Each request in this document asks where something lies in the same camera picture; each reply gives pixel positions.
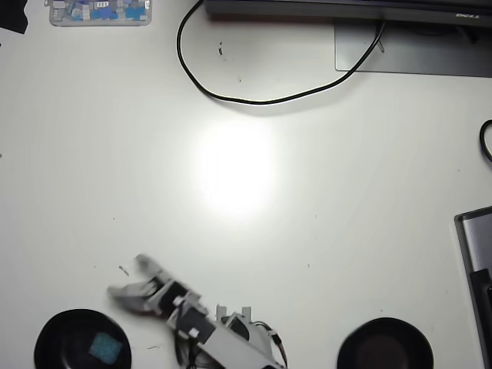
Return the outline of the grey gripper with motor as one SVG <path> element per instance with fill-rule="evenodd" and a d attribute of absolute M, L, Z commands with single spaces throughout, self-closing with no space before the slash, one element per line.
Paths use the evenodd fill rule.
<path fill-rule="evenodd" d="M 172 277 L 157 261 L 146 254 L 137 255 L 135 263 L 137 269 L 150 280 L 127 284 L 124 287 L 110 286 L 107 289 L 108 296 L 120 308 L 131 313 L 160 316 L 162 310 L 158 305 L 172 303 Z"/>

